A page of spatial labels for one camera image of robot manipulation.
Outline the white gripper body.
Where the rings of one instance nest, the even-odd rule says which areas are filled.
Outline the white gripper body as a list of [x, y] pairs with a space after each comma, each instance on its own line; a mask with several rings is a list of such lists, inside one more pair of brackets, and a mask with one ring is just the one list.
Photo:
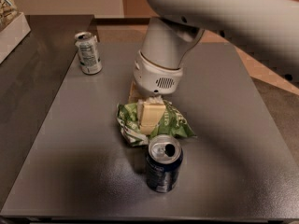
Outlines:
[[134, 82], [143, 96], [174, 93], [183, 75], [183, 69], [166, 69], [149, 62], [139, 50], [135, 57]]

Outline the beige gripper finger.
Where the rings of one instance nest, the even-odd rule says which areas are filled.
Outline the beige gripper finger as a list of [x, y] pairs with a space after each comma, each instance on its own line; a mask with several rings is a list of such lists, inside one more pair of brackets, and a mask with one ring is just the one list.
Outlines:
[[137, 102], [137, 121], [140, 132], [145, 135], [152, 133], [166, 110], [161, 96], [139, 99]]
[[143, 100], [144, 97], [139, 93], [136, 84], [132, 81], [129, 91], [128, 103], [137, 103], [139, 100]]

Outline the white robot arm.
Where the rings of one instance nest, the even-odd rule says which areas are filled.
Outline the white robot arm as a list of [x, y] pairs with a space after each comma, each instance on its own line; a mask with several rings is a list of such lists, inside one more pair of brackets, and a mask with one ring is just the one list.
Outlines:
[[136, 54], [134, 82], [146, 97], [175, 92], [182, 61], [204, 31], [214, 32], [299, 82], [299, 3], [293, 0], [147, 0], [156, 15]]

